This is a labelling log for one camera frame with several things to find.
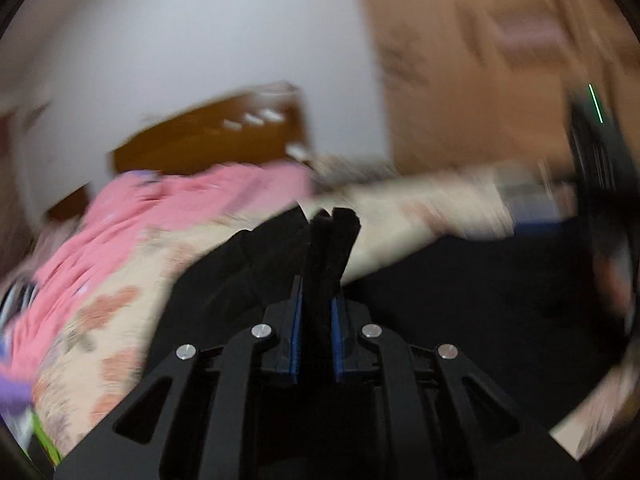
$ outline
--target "silver screw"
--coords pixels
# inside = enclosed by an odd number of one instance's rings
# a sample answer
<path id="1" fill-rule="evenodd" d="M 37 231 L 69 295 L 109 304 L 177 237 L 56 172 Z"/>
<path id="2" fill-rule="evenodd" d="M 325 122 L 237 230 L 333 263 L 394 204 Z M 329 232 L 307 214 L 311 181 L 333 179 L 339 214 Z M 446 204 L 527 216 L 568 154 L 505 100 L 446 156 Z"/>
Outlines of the silver screw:
<path id="1" fill-rule="evenodd" d="M 194 355 L 196 355 L 196 347 L 193 345 L 182 345 L 178 346 L 178 349 L 175 351 L 175 354 L 178 356 L 178 359 L 182 359 L 186 361 L 187 359 L 191 359 Z"/>
<path id="2" fill-rule="evenodd" d="M 369 323 L 362 327 L 362 335 L 368 338 L 376 338 L 382 335 L 382 327 L 375 323 Z"/>
<path id="3" fill-rule="evenodd" d="M 251 329 L 251 334 L 258 339 L 264 339 L 271 335 L 271 327 L 267 324 L 260 323 Z"/>
<path id="4" fill-rule="evenodd" d="M 458 357 L 458 349 L 450 344 L 444 344 L 438 346 L 438 354 L 443 359 L 455 359 Z"/>

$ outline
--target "pink object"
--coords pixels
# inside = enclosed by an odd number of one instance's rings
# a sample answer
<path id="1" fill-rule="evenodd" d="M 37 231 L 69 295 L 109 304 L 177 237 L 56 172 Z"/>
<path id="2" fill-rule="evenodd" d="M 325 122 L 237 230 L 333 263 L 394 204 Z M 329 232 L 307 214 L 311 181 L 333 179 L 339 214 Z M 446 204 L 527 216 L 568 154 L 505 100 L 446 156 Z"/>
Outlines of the pink object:
<path id="1" fill-rule="evenodd" d="M 144 229 L 181 230 L 241 210 L 276 212 L 310 195 L 309 170 L 291 162 L 215 166 L 191 177 L 131 172 L 114 179 L 90 205 L 82 231 L 36 273 L 40 291 L 10 329 L 11 361 L 0 372 L 33 381 L 82 298 L 127 260 Z"/>

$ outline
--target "brown wooden headboard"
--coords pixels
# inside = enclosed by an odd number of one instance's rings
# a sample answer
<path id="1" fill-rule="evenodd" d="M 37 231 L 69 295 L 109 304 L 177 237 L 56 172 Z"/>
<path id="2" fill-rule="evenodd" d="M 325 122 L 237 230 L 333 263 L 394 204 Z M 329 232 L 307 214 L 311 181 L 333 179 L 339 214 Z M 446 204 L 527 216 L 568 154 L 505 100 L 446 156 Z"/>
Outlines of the brown wooden headboard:
<path id="1" fill-rule="evenodd" d="M 298 101 L 297 89 L 287 84 L 189 110 L 131 137 L 114 150 L 113 167 L 193 174 L 224 162 L 285 158 L 290 142 L 306 145 Z"/>

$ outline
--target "white wall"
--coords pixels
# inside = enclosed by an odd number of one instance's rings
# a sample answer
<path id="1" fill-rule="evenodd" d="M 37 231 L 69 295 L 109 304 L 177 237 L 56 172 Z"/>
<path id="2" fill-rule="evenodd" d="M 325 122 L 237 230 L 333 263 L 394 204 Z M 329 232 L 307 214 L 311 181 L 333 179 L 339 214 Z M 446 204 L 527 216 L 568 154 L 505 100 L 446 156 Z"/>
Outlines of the white wall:
<path id="1" fill-rule="evenodd" d="M 150 120 L 251 84 L 303 89 L 317 152 L 385 156 L 373 55 L 358 0 L 86 0 L 21 87 L 51 99 L 16 135 L 28 214 L 103 184 L 105 153 Z"/>

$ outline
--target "bed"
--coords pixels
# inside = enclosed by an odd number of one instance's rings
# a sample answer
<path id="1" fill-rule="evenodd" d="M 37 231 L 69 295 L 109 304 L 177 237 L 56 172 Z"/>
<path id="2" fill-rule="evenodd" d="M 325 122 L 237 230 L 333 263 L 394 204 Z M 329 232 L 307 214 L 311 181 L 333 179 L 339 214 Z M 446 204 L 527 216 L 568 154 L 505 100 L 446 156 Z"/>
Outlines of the bed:
<path id="1" fill-rule="evenodd" d="M 120 176 L 88 207 L 80 238 L 65 244 L 41 270 L 44 283 L 51 280 L 52 288 L 60 289 L 51 269 L 77 258 L 78 244 L 82 252 L 95 240 L 110 251 L 114 240 L 122 243 L 105 233 L 129 226 L 132 210 L 136 215 L 143 210 L 144 216 L 149 203 L 154 211 L 162 209 L 134 223 L 125 240 L 127 250 L 118 250 L 115 259 L 96 256 L 101 265 L 105 258 L 113 261 L 96 273 L 95 280 L 63 282 L 62 288 L 71 291 L 60 301 L 65 311 L 37 345 L 26 347 L 13 370 L 32 370 L 14 377 L 33 381 L 34 411 L 61 457 L 139 380 L 149 339 L 181 272 L 239 230 L 252 229 L 293 202 L 308 218 L 320 208 L 335 206 L 358 214 L 362 230 L 344 283 L 388 266 L 445 233 L 470 238 L 513 234 L 513 187 L 530 189 L 537 184 L 529 171 L 517 166 L 469 168 L 315 194 L 313 171 L 286 160 L 292 144 L 308 150 L 298 100 L 296 89 L 289 86 L 251 89 L 153 126 L 114 150 L 113 167 Z M 504 182 L 510 183 L 510 190 L 504 189 Z M 232 196 L 214 200 L 212 206 L 210 198 L 227 187 L 233 189 Z M 127 206 L 129 216 L 118 218 L 132 197 L 136 200 Z M 555 202 L 565 198 L 563 188 Z M 565 207 L 561 216 L 572 214 L 572 208 Z M 89 261 L 98 267 L 95 260 Z M 52 294 L 58 301 L 65 292 Z M 28 339 L 33 324 L 23 329 L 20 337 Z M 618 396 L 616 406 L 635 385 L 629 379 L 634 370 L 624 368 L 626 394 Z M 619 373 L 619 368 L 612 371 Z M 576 457 L 584 452 L 585 434 L 591 432 L 591 443 L 608 426 L 600 412 L 603 404 L 612 405 L 610 396 L 596 391 L 594 397 L 552 432 Z"/>

